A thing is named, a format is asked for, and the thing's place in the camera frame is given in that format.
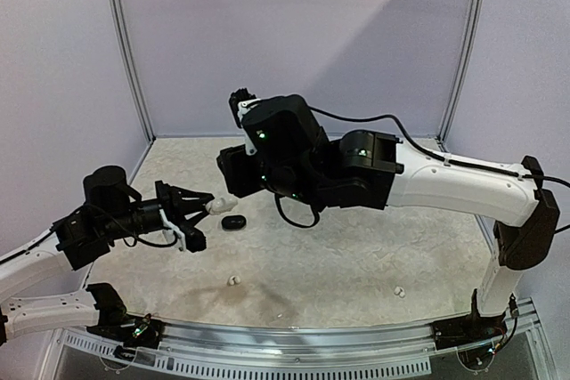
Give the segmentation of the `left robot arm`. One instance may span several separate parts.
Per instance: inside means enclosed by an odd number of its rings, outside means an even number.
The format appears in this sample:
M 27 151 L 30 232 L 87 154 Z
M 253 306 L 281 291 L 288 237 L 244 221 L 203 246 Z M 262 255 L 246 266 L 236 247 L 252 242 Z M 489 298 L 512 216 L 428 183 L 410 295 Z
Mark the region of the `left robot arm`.
M 128 314 L 109 283 L 95 283 L 66 294 L 23 298 L 20 292 L 62 273 L 78 271 L 110 253 L 116 241 L 192 253 L 206 249 L 198 223 L 209 216 L 210 193 L 162 181 L 156 196 L 143 199 L 120 166 L 103 166 L 83 180 L 84 203 L 43 234 L 1 259 L 1 341 L 58 329 L 85 327 L 125 345 L 157 347 L 160 323 Z

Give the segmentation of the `black earbud charging case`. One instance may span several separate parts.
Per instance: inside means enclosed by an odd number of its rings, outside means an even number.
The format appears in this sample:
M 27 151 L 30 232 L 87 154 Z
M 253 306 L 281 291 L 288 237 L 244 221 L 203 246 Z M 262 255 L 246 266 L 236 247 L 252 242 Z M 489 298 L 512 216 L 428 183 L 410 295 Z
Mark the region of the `black earbud charging case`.
M 221 220 L 223 230 L 243 230 L 247 226 L 247 218 L 243 215 L 227 215 Z

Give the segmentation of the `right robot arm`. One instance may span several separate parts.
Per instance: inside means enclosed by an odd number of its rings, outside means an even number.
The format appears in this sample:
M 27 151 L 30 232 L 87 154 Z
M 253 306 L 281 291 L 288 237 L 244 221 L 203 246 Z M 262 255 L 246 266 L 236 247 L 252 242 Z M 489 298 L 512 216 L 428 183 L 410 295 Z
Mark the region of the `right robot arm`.
M 260 99 L 240 89 L 229 106 L 244 142 L 222 150 L 217 164 L 237 198 L 266 190 L 314 215 L 332 207 L 413 206 L 492 219 L 493 258 L 474 310 L 460 323 L 469 341 L 493 329 L 523 272 L 546 258 L 559 232 L 558 203 L 536 158 L 500 164 L 455 156 L 406 132 L 367 130 L 362 119 L 332 140 L 317 121 L 319 110 L 297 94 Z

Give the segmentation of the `white gold-trimmed charging case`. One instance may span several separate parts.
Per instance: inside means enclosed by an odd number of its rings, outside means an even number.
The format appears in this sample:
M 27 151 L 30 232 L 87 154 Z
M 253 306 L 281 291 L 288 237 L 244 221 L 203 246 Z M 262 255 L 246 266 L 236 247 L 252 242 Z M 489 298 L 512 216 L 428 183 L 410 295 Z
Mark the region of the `white gold-trimmed charging case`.
M 219 197 L 206 203 L 206 211 L 210 215 L 220 215 L 231 212 L 238 205 L 238 200 L 234 197 Z

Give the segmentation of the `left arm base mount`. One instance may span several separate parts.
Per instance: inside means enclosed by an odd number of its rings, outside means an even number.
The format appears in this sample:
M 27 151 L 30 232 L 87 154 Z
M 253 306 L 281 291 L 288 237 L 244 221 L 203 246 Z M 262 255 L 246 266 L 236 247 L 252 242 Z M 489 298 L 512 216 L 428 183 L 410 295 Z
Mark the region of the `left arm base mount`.
M 121 342 L 126 348 L 158 349 L 166 324 L 150 313 L 140 317 L 125 310 L 101 311 L 95 326 L 87 327 L 92 335 Z

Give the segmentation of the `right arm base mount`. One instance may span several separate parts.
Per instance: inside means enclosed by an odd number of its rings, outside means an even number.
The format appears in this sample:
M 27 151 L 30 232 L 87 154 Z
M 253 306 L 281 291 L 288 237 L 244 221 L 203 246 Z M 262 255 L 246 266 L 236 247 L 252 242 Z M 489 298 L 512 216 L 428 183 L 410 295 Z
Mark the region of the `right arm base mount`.
M 440 319 L 429 324 L 437 350 L 475 344 L 494 337 L 504 337 L 507 332 L 506 311 L 495 316 L 483 316 L 477 301 L 464 315 Z

